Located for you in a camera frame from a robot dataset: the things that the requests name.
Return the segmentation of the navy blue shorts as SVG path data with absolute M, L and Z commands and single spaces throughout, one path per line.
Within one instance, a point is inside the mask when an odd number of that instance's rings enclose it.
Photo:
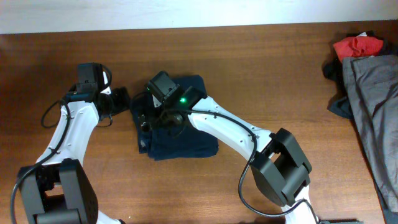
M 170 78 L 165 71 L 159 72 L 145 85 L 145 90 L 130 101 L 130 112 L 137 131 L 137 145 L 141 154 L 147 154 L 155 161 L 177 158 L 206 158 L 217 154 L 218 140 L 210 134 L 199 131 L 188 122 L 187 110 L 184 125 L 168 129 L 160 128 L 143 132 L 138 127 L 136 106 L 153 105 L 154 95 L 162 106 L 176 104 L 192 109 L 207 92 L 201 76 Z

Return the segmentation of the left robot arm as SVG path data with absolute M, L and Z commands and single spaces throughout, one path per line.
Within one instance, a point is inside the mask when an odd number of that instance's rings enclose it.
M 98 199 L 83 170 L 90 136 L 104 119 L 123 111 L 111 92 L 112 74 L 100 63 L 78 66 L 78 82 L 57 101 L 60 117 L 43 154 L 21 167 L 10 199 L 16 222 L 16 193 L 21 194 L 29 223 L 122 223 L 99 210 Z

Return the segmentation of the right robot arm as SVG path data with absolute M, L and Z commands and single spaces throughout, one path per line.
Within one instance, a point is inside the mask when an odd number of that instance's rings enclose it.
M 257 189 L 282 209 L 274 217 L 283 217 L 286 223 L 322 222 L 310 203 L 312 165 L 291 132 L 281 128 L 273 133 L 252 125 L 222 108 L 205 91 L 182 87 L 165 71 L 150 79 L 146 90 L 155 111 L 141 116 L 143 130 L 191 126 L 214 136 L 245 158 L 238 195 L 250 211 L 271 216 L 244 199 L 243 182 L 249 170 Z

